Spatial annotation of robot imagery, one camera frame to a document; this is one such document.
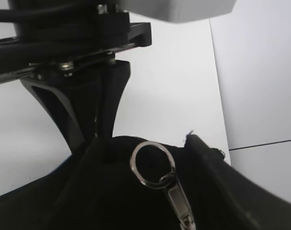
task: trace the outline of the screw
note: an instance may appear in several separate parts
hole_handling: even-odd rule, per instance
[[[72,69],[74,69],[74,62],[69,61],[69,62],[59,63],[59,69],[61,71],[72,70]]]
[[[73,76],[73,73],[65,73],[65,74],[63,74],[63,76],[64,77],[71,77],[71,76]]]
[[[114,5],[114,9],[115,9],[116,13],[126,13],[127,12],[126,10],[120,8],[120,6],[118,4]]]
[[[97,13],[98,14],[106,14],[108,13],[108,7],[107,5],[97,5]]]
[[[114,64],[116,64],[116,59],[115,58],[111,58],[111,59],[108,60],[108,62],[109,62],[110,65],[114,65]]]

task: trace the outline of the black cable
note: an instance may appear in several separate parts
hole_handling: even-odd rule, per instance
[[[95,1],[79,1],[56,7],[31,10],[0,10],[0,23],[26,23],[49,17],[59,17],[93,6]]]

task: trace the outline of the zipper pull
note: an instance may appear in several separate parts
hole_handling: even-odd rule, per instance
[[[174,182],[172,184],[173,186],[170,186],[170,188],[165,188],[164,192],[180,221],[181,229],[196,230],[197,228],[190,204],[176,174],[174,175]]]
[[[141,148],[145,146],[155,146],[159,148],[167,155],[169,159],[171,170],[168,174],[163,176],[158,183],[144,179],[137,169],[137,153],[140,151]],[[164,190],[164,193],[166,194],[166,197],[172,209],[174,210],[177,218],[180,221],[180,227],[182,230],[197,230],[190,204],[175,172],[174,159],[165,146],[153,141],[145,141],[140,143],[132,153],[132,156],[130,158],[130,167],[133,173],[144,186],[151,189]]]

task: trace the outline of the silver key ring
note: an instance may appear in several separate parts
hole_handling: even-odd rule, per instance
[[[151,182],[151,181],[144,179],[143,176],[140,174],[140,172],[137,169],[137,164],[136,164],[137,154],[140,151],[140,149],[145,147],[145,146],[155,146],[155,147],[159,148],[161,151],[163,151],[167,155],[168,160],[170,162],[171,171],[168,174],[161,177],[161,180],[158,183]],[[175,162],[174,162],[174,159],[173,159],[171,153],[169,152],[169,150],[165,146],[163,146],[157,142],[153,142],[153,141],[142,142],[135,148],[135,150],[133,151],[131,158],[130,158],[130,167],[131,167],[131,170],[136,175],[136,177],[139,179],[139,181],[143,185],[145,185],[146,187],[149,187],[152,189],[164,189],[167,186],[169,186],[175,178]]]

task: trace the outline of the black fabric bag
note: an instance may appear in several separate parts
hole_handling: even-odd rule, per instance
[[[143,186],[129,166],[143,139],[94,139],[50,175],[0,197],[0,230],[180,230],[162,190]],[[253,184],[195,135],[166,146],[199,230],[291,230],[291,204]],[[137,158],[144,177],[169,170],[159,149]]]

